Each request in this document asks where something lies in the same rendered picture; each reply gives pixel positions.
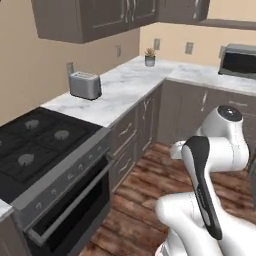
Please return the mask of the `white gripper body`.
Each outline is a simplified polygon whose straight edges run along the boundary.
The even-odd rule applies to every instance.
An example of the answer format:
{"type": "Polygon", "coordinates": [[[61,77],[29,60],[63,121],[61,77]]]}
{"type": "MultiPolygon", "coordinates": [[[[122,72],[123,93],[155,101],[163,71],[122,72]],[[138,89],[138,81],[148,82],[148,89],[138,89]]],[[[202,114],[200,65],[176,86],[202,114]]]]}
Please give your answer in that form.
{"type": "Polygon", "coordinates": [[[182,147],[185,144],[185,140],[175,142],[170,148],[170,157],[174,160],[182,159],[182,147]]]}

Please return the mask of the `grey base cupboard door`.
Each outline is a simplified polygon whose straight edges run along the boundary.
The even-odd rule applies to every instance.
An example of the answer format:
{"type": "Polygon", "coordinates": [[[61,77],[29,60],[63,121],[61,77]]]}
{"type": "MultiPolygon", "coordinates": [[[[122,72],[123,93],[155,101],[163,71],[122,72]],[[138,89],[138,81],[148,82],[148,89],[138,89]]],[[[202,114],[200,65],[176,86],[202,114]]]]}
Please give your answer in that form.
{"type": "Polygon", "coordinates": [[[205,88],[166,80],[163,83],[157,141],[172,144],[192,136],[204,119],[205,88]]]}
{"type": "Polygon", "coordinates": [[[157,134],[159,108],[161,100],[161,89],[155,89],[149,95],[145,96],[139,104],[138,112],[138,141],[137,157],[141,158],[149,145],[154,141],[157,134]],[[144,100],[148,100],[145,124],[143,122],[144,100]]]}

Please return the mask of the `grey drawer front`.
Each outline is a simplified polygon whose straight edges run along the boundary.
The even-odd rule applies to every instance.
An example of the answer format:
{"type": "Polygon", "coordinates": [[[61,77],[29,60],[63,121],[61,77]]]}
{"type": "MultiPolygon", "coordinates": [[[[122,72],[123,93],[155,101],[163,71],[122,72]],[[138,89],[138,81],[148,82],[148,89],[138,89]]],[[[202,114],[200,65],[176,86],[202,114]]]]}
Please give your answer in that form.
{"type": "Polygon", "coordinates": [[[124,113],[111,127],[111,154],[116,156],[119,151],[133,138],[137,131],[137,109],[124,113]]]}
{"type": "Polygon", "coordinates": [[[241,113],[247,115],[256,115],[256,97],[239,94],[235,92],[228,92],[222,90],[213,90],[209,93],[206,106],[209,109],[213,109],[219,105],[230,105],[237,108],[241,113]],[[229,101],[235,101],[240,103],[247,103],[248,107],[239,107],[233,104],[229,104],[229,101]]]}
{"type": "Polygon", "coordinates": [[[126,142],[111,145],[114,164],[110,171],[111,190],[114,191],[123,177],[135,165],[137,159],[137,136],[134,135],[126,142]]]}

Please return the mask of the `small potted plant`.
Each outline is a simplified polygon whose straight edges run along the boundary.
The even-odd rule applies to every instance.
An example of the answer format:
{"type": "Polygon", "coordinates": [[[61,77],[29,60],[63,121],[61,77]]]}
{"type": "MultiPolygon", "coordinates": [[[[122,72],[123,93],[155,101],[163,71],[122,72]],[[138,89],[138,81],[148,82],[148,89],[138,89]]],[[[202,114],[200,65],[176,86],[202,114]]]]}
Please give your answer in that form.
{"type": "Polygon", "coordinates": [[[145,65],[147,67],[154,67],[155,58],[155,50],[153,48],[147,48],[145,51],[145,65]]]}

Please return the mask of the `grey microwave oven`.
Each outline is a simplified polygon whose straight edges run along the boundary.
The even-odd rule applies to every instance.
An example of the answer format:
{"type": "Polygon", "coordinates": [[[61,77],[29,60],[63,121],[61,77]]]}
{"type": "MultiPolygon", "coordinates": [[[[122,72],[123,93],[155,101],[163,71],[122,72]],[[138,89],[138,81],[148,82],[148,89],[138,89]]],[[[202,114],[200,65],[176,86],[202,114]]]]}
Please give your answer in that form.
{"type": "Polygon", "coordinates": [[[256,46],[228,44],[223,50],[218,74],[256,80],[256,46]]]}

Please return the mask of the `silver toaster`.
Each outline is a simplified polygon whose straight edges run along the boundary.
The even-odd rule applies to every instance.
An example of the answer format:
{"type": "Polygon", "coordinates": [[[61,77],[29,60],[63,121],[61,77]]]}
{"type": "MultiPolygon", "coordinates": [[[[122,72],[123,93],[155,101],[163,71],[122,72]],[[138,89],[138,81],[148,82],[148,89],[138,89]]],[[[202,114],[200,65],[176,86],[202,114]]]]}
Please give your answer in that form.
{"type": "Polygon", "coordinates": [[[87,99],[95,100],[102,95],[101,80],[96,74],[77,71],[69,76],[70,94],[87,99]]]}

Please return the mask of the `grey oven door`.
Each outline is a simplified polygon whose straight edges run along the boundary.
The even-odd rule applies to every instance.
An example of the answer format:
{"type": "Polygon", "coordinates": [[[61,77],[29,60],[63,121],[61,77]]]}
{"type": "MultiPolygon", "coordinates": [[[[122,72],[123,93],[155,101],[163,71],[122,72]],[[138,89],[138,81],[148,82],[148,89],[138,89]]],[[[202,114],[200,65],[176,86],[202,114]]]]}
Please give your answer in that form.
{"type": "Polygon", "coordinates": [[[76,256],[110,209],[109,169],[103,156],[24,233],[31,256],[76,256]]]}

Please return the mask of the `black gas hob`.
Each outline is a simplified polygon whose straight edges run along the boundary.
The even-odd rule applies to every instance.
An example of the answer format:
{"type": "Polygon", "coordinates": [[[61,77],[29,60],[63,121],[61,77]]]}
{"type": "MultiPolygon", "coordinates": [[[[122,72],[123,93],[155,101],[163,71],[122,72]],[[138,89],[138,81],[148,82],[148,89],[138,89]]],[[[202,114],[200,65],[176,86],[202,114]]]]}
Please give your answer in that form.
{"type": "Polygon", "coordinates": [[[100,129],[43,107],[0,126],[0,199],[13,202],[100,129]]]}

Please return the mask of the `grey wall shelf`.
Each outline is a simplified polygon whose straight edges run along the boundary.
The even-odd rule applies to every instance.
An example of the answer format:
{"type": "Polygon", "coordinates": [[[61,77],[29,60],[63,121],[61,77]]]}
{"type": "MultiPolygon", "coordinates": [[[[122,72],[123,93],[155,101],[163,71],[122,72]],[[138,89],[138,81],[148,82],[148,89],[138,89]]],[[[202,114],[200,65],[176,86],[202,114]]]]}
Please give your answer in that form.
{"type": "Polygon", "coordinates": [[[223,20],[223,19],[205,19],[199,22],[199,25],[207,27],[241,29],[241,30],[255,30],[256,21],[238,21],[238,20],[223,20]]]}

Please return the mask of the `grey wall cupboard door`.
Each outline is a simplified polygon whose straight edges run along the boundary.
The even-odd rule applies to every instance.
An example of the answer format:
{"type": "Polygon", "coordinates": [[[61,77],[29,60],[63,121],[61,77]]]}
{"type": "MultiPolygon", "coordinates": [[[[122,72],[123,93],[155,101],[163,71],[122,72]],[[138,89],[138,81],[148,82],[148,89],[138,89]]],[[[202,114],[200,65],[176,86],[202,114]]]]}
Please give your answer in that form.
{"type": "Polygon", "coordinates": [[[85,42],[126,30],[126,0],[80,0],[81,26],[85,42]]]}
{"type": "Polygon", "coordinates": [[[207,19],[210,0],[200,0],[197,19],[193,19],[195,0],[159,0],[158,21],[195,24],[207,19]]]}
{"type": "Polygon", "coordinates": [[[137,0],[135,21],[131,25],[134,28],[145,26],[155,22],[157,0],[137,0]]]}

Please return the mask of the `grey wall cupboard body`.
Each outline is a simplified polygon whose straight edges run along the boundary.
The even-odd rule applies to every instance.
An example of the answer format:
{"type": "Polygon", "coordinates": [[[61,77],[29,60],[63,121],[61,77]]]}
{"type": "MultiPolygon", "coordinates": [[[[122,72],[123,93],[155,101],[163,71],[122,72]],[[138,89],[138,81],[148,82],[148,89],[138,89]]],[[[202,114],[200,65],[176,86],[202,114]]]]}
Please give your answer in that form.
{"type": "Polygon", "coordinates": [[[79,0],[31,0],[38,37],[82,43],[79,0]]]}

